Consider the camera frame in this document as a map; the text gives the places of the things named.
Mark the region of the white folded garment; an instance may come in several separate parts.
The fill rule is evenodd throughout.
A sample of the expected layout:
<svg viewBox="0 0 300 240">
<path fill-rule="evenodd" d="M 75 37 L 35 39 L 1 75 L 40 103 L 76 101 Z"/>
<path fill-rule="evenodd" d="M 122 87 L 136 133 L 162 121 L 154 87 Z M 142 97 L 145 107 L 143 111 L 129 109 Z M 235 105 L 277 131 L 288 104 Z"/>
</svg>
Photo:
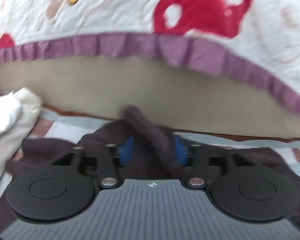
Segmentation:
<svg viewBox="0 0 300 240">
<path fill-rule="evenodd" d="M 0 179 L 6 161 L 19 150 L 37 122 L 42 100 L 27 88 L 0 96 Z"/>
</svg>

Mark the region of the checkered cartoon play mat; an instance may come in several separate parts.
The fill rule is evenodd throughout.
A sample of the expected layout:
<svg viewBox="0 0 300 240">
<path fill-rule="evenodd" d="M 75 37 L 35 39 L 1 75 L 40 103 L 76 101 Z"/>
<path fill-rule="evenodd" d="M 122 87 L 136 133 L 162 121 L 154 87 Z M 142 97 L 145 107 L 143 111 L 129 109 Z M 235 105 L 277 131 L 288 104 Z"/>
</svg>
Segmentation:
<svg viewBox="0 0 300 240">
<path fill-rule="evenodd" d="M 77 143 L 83 135 L 96 131 L 108 122 L 99 118 L 71 116 L 66 112 L 42 108 L 38 121 L 28 138 L 55 138 Z M 181 131 L 174 131 L 174 134 L 195 142 L 223 147 L 269 147 L 276 150 L 290 168 L 300 176 L 300 138 L 262 138 Z"/>
</svg>

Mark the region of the red bear quilted bedspread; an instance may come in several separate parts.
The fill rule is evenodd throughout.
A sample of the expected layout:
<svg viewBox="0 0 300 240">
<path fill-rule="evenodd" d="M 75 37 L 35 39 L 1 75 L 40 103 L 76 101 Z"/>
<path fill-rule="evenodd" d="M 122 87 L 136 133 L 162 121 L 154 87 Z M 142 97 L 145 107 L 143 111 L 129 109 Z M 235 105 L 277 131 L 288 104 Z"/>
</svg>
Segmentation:
<svg viewBox="0 0 300 240">
<path fill-rule="evenodd" d="M 226 75 L 300 115 L 300 0 L 0 0 L 0 63 L 74 55 Z"/>
</svg>

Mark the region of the beige bed base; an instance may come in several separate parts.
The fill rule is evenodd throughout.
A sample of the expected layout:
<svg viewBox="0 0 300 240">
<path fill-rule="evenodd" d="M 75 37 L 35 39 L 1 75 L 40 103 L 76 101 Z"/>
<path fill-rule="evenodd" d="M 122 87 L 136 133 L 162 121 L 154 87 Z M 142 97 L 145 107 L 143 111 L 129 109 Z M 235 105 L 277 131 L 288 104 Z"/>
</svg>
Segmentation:
<svg viewBox="0 0 300 240">
<path fill-rule="evenodd" d="M 300 117 L 266 91 L 135 57 L 70 57 L 0 64 L 0 92 L 27 87 L 64 111 L 115 118 L 126 105 L 188 131 L 300 138 Z"/>
</svg>

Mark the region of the dark brown knit sweater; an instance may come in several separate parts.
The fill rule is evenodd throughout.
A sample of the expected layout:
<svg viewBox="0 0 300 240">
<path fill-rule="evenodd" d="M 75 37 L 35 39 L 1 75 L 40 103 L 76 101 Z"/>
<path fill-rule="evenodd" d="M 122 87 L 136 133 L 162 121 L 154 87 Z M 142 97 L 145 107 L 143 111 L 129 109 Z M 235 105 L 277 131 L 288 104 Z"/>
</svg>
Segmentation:
<svg viewBox="0 0 300 240">
<path fill-rule="evenodd" d="M 123 146 L 128 137 L 135 139 L 131 159 L 127 166 L 119 168 L 123 179 L 184 179 L 191 172 L 189 167 L 178 164 L 173 146 L 173 133 L 169 128 L 155 126 L 134 106 L 127 107 L 118 120 L 104 125 L 94 133 L 86 134 L 78 141 L 71 143 L 55 138 L 24 139 L 21 143 L 20 160 L 0 161 L 0 169 L 17 178 L 23 171 L 37 168 L 58 159 L 65 160 L 74 147 L 84 148 L 86 156 L 105 150 L 106 145 L 115 143 Z M 300 194 L 300 176 L 288 166 L 278 152 L 271 148 L 226 149 L 203 144 L 205 153 L 222 157 L 232 155 L 238 164 L 261 164 L 290 179 Z M 291 222 L 300 227 L 300 200 L 293 211 Z"/>
</svg>

